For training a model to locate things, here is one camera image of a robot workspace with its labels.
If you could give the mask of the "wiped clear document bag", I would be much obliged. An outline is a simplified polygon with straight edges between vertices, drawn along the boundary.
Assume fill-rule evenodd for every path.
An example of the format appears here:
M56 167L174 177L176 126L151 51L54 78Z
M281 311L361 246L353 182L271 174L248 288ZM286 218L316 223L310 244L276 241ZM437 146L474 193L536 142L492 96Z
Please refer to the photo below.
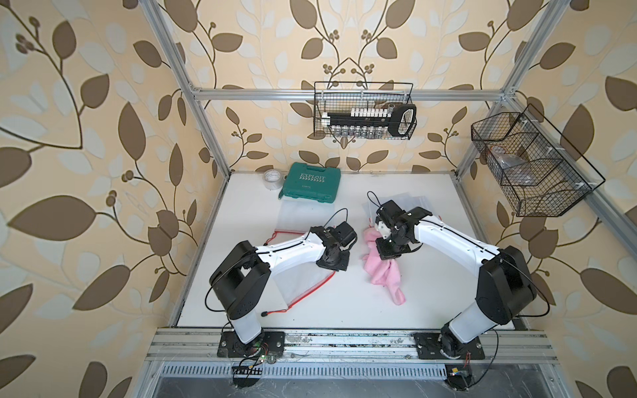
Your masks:
M436 214L431 201L426 196L413 196L409 193L401 193L393 197L378 197L374 192L368 194L368 207L366 214L368 217L368 225L372 227L376 223L378 207L385 202L392 200L405 211L409 211L414 207L422 207L429 212Z

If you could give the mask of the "pink wiping cloth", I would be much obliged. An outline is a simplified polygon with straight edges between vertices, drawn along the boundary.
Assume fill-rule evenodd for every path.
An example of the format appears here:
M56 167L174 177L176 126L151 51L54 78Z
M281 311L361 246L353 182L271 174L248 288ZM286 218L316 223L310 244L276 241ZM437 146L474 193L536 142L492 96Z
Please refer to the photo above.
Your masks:
M382 260L376 245L376 239L381 234L374 228L363 232L363 239L369 252L363 256L363 269L370 276L370 283L385 287L393 303L397 306L406 303L406 297L401 290L401 273L396 260Z

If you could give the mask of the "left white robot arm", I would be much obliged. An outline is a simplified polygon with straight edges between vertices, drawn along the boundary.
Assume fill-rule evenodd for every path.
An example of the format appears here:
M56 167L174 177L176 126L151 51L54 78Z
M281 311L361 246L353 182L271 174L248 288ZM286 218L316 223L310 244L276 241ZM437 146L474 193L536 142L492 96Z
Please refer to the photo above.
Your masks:
M357 240L346 222L338 227L311 227L300 237L275 245L253 246L244 240L212 273L208 292L221 303L238 340L251 345L263 334L255 307L275 272L307 263L323 270L345 271Z

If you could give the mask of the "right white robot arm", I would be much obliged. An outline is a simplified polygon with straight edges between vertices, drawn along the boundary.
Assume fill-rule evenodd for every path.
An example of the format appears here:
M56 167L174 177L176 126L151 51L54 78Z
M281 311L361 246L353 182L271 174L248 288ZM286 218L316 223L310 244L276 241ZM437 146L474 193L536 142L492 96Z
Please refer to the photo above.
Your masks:
M441 329L441 353L448 358L457 358L482 333L511 322L537 298L524 255L511 245L488 245L422 207L405 211L393 201L378 207L375 228L381 234L376 246L382 260L412 253L412 244L429 245L477 278L474 302Z

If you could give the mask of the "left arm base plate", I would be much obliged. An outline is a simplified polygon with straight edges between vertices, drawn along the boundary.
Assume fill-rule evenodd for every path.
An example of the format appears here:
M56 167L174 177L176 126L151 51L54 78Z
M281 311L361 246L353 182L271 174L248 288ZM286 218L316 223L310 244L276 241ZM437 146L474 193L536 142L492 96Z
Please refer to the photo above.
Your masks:
M223 332L217 348L219 358L281 358L285 350L285 333L262 331L250 343L243 343L233 331Z

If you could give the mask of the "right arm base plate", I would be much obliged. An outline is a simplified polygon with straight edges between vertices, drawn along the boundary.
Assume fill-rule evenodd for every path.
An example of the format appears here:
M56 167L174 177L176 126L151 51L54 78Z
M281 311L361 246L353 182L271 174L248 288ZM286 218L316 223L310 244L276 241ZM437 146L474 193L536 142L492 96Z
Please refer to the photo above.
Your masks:
M419 332L412 335L421 360L484 360L479 337L461 343L453 333Z

